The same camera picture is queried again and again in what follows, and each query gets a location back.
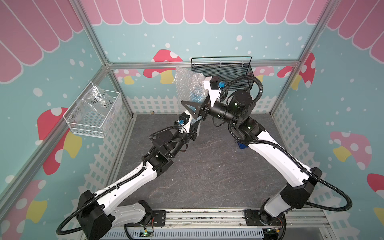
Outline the clear bubble wrap sheet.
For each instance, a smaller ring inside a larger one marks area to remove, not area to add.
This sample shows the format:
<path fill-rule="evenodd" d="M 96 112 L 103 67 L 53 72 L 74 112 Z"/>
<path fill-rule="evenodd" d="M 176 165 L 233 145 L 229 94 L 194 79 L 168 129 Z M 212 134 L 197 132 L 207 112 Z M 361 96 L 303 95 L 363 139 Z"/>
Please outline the clear bubble wrap sheet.
<path fill-rule="evenodd" d="M 181 68 L 179 66 L 176 67 L 174 84 L 176 85 L 178 107 L 181 112 L 186 111 L 186 109 L 181 105 L 181 101 L 189 101 L 189 94 L 191 92 L 208 91 L 204 88 L 203 84 L 205 78 L 206 77 L 201 73 L 194 73 L 186 68 Z"/>

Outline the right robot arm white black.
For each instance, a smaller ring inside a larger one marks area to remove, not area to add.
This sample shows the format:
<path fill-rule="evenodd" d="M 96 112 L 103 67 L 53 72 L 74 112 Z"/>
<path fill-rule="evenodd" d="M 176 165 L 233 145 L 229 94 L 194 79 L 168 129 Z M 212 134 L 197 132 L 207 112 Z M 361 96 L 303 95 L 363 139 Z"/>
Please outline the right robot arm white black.
<path fill-rule="evenodd" d="M 264 91 L 257 77 L 243 75 L 225 84 L 218 77 L 208 77 L 205 83 L 208 84 L 209 95 L 203 103 L 182 101 L 181 104 L 195 119 L 212 116 L 227 123 L 230 135 L 238 143 L 261 155 L 287 181 L 286 186 L 267 199 L 259 209 L 258 218 L 262 224 L 271 225 L 281 214 L 301 209 L 305 205 L 331 212 L 345 212 L 352 208 L 351 198 L 323 180 L 319 168 L 310 168 L 301 163 L 279 145 L 259 122 L 250 117 Z M 346 204 L 342 207 L 328 207 L 309 202 L 318 183 L 338 193 L 346 200 Z"/>

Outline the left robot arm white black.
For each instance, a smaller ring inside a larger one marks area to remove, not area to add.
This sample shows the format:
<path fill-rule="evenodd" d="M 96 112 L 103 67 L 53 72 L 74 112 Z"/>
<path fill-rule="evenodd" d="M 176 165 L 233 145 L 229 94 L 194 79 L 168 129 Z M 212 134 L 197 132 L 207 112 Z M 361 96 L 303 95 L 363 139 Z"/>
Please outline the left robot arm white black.
<path fill-rule="evenodd" d="M 146 201 L 138 201 L 127 207 L 120 203 L 146 183 L 165 173 L 173 164 L 173 158 L 182 147 L 198 136 L 200 121 L 194 124 L 175 125 L 149 136 L 150 150 L 142 156 L 141 163 L 115 183 L 95 192 L 81 194 L 77 209 L 59 224 L 56 234 L 69 235 L 84 232 L 88 240 L 99 240 L 112 228 L 125 224 L 147 226 L 153 210 Z"/>

